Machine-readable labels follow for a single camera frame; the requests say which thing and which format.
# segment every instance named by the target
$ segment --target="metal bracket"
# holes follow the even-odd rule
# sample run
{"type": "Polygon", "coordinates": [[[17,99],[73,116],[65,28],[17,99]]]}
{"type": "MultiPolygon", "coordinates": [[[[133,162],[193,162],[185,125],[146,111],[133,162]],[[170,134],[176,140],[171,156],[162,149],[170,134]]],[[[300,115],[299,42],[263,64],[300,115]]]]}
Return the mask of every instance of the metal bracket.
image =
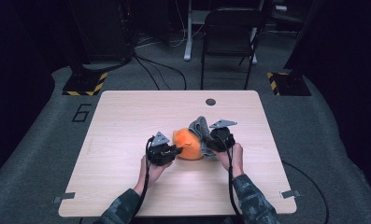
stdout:
{"type": "Polygon", "coordinates": [[[224,127],[228,127],[228,126],[236,125],[236,124],[237,122],[234,122],[234,121],[220,119],[219,121],[211,124],[209,127],[210,128],[224,128],[224,127]]]}
{"type": "Polygon", "coordinates": [[[170,140],[168,140],[168,138],[166,138],[164,134],[162,134],[161,132],[157,132],[155,138],[153,138],[153,141],[150,145],[156,147],[168,142],[170,142],[170,140]]]}

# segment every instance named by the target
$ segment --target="camouflage sleeve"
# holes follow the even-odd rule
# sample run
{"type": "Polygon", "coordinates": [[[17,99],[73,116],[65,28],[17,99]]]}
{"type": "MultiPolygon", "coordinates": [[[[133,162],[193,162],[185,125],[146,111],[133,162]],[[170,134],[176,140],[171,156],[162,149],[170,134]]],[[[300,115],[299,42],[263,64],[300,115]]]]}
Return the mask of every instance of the camouflage sleeve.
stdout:
{"type": "Polygon", "coordinates": [[[139,195],[133,190],[126,190],[119,196],[94,224],[127,224],[139,202],[139,195]]]}
{"type": "Polygon", "coordinates": [[[234,187],[240,209],[243,212],[244,223],[279,223],[276,209],[267,201],[247,175],[236,177],[234,187]]]}

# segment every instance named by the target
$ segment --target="wrist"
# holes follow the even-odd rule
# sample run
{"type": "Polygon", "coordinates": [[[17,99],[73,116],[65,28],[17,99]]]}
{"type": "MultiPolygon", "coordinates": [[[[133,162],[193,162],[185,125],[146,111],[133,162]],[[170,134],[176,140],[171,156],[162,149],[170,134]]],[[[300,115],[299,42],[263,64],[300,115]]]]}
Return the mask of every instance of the wrist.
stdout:
{"type": "Polygon", "coordinates": [[[142,191],[144,190],[144,181],[138,182],[135,187],[133,187],[133,190],[141,196],[142,191]]]}
{"type": "Polygon", "coordinates": [[[234,167],[232,170],[232,179],[235,179],[236,177],[243,175],[243,174],[244,174],[243,169],[234,167]]]}

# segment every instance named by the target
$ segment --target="human hand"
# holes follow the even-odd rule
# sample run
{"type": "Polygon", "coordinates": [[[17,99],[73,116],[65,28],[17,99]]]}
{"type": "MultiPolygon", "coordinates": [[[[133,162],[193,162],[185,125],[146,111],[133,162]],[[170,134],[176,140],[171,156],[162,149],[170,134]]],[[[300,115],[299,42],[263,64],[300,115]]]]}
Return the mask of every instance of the human hand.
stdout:
{"type": "MultiPolygon", "coordinates": [[[[162,172],[165,168],[169,167],[173,162],[169,162],[163,166],[157,166],[154,164],[150,165],[150,180],[148,181],[148,189],[159,179],[162,172]]],[[[138,194],[141,195],[145,185],[145,175],[147,174],[147,164],[146,164],[146,157],[143,156],[141,159],[141,168],[139,170],[139,177],[136,186],[133,190],[138,194]]]]}
{"type": "MultiPolygon", "coordinates": [[[[229,158],[228,152],[216,152],[218,159],[221,161],[221,164],[225,170],[229,170],[229,158]]],[[[232,166],[233,166],[233,178],[236,178],[238,175],[243,175],[243,147],[239,143],[233,145],[233,155],[232,156],[232,166]]]]}

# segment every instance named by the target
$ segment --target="wooden table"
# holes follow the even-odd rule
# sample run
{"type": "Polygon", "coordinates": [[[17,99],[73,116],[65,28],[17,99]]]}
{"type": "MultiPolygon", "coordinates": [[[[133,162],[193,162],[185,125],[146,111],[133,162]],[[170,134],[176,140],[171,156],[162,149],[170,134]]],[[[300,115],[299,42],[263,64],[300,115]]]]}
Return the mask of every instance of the wooden table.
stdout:
{"type": "MultiPolygon", "coordinates": [[[[171,139],[199,116],[220,119],[244,148],[244,170],[280,214],[295,212],[290,190],[264,109],[256,91],[105,91],[96,108],[63,200],[62,217],[99,217],[133,188],[147,140],[157,132],[171,139]],[[207,105],[206,99],[215,105],[207,105]]],[[[228,174],[217,159],[175,159],[148,191],[140,217],[233,215],[228,174]]]]}

